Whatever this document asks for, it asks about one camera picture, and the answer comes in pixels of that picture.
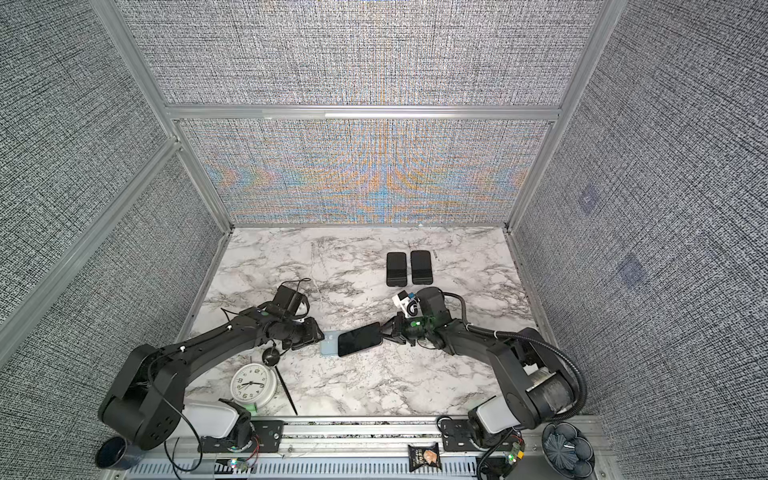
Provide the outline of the black phone front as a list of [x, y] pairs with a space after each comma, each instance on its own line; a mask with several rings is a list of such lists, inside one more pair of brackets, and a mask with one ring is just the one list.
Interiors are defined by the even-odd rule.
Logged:
[[381, 324], [374, 322], [340, 334], [338, 336], [337, 355], [346, 357], [377, 347], [382, 342]]

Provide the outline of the light blue phone case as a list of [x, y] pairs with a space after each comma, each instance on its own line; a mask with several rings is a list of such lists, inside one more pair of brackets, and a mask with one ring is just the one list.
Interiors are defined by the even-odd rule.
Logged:
[[342, 334], [342, 331], [326, 331], [324, 333], [324, 339], [319, 343], [320, 354], [326, 357], [338, 356], [338, 337]]

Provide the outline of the black phone with camera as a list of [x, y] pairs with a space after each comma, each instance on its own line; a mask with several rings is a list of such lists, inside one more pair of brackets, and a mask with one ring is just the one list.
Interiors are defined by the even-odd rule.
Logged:
[[386, 285], [406, 287], [408, 285], [407, 255], [404, 252], [386, 254]]

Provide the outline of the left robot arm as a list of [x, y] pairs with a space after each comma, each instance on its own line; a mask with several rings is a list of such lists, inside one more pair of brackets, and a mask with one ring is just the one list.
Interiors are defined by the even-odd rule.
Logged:
[[98, 409], [98, 419], [143, 450], [160, 446], [182, 421], [185, 390], [223, 361], [270, 341], [297, 350], [324, 334], [312, 317], [282, 318], [250, 307], [229, 323], [190, 340], [130, 352]]

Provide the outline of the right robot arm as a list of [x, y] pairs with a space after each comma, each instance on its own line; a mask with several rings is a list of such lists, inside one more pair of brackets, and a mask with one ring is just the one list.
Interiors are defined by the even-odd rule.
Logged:
[[472, 408], [467, 430], [473, 445], [488, 450], [503, 435], [518, 436], [549, 421], [580, 413], [588, 398], [584, 374], [538, 330], [492, 330], [467, 317], [459, 294], [427, 287], [394, 297], [400, 310], [379, 327], [382, 339], [415, 346], [427, 341], [451, 356], [469, 357], [491, 367], [500, 393]]

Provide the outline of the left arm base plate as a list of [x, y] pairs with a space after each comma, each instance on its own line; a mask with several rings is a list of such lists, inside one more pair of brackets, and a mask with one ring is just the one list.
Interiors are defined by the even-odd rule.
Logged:
[[228, 437], [217, 439], [203, 437], [202, 446], [198, 448], [203, 453], [252, 453], [259, 445], [260, 453], [277, 453], [283, 437], [285, 422], [282, 420], [252, 420], [251, 433], [246, 437], [243, 446], [237, 446], [237, 434], [232, 433]]

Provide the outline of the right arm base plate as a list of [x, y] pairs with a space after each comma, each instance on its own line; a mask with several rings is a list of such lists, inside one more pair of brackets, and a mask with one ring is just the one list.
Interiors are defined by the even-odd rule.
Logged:
[[492, 447], [503, 451], [524, 451], [525, 441], [513, 428], [491, 433], [479, 420], [441, 417], [436, 421], [446, 452], [485, 452]]

